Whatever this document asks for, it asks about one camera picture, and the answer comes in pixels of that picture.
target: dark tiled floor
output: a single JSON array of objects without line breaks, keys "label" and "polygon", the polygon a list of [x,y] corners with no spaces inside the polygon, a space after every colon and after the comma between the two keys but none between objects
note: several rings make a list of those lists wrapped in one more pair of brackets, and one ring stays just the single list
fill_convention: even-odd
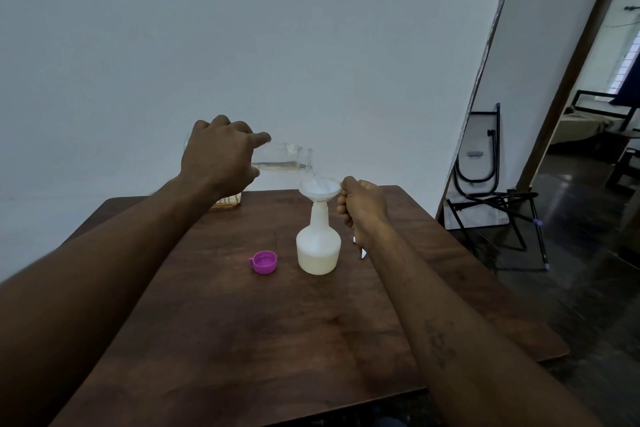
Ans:
[{"label": "dark tiled floor", "polygon": [[[527,308],[546,319],[572,349],[544,364],[607,426],[640,425],[640,269],[619,259],[618,226],[627,198],[603,188],[611,166],[581,156],[548,155],[533,189],[551,270],[499,271]],[[475,229],[480,259],[497,268],[540,267],[532,226]],[[463,242],[459,232],[456,238]],[[491,240],[495,246],[487,244]],[[410,426],[443,425],[427,392],[414,392],[290,423],[295,426],[369,426],[380,416]]]}]

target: bottle neck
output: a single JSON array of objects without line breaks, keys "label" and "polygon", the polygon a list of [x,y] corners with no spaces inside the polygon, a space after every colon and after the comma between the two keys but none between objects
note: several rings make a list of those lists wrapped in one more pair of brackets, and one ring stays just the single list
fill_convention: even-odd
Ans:
[{"label": "bottle neck", "polygon": [[311,207],[311,228],[327,228],[329,226],[329,207],[324,203],[314,202]]}]

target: white plastic bottle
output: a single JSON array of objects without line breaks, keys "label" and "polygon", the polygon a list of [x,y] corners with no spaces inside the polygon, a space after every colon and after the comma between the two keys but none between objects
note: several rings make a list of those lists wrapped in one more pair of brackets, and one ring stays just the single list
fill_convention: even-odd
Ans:
[{"label": "white plastic bottle", "polygon": [[296,237],[298,263],[307,273],[324,275],[335,269],[342,240],[329,226],[326,202],[340,192],[340,184],[326,178],[310,179],[300,186],[300,192],[311,199],[311,223]]}]

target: window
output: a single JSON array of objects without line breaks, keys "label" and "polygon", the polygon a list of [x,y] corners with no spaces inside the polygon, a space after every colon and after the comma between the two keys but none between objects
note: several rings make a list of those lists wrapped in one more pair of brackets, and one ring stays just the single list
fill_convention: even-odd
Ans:
[{"label": "window", "polygon": [[631,47],[629,47],[629,51],[627,55],[622,60],[622,64],[616,71],[616,74],[613,75],[613,80],[611,81],[611,86],[609,87],[609,93],[618,93],[618,90],[622,86],[622,83],[625,81],[627,77],[627,73],[629,72],[629,68],[636,60],[638,56],[638,52],[640,51],[640,31],[636,34],[636,38],[631,43]]}]

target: wooden table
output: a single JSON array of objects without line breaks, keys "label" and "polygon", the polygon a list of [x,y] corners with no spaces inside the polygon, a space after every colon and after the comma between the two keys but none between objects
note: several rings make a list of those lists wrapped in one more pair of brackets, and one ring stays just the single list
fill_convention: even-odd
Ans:
[{"label": "wooden table", "polygon": [[[404,190],[385,194],[396,228],[464,300],[532,358],[568,353]],[[72,237],[142,199],[109,199]],[[251,427],[422,388],[380,279],[334,212],[336,269],[316,277],[298,266],[310,209],[297,190],[278,190],[205,214],[52,425]],[[260,250],[278,254],[271,275],[249,265]]]}]

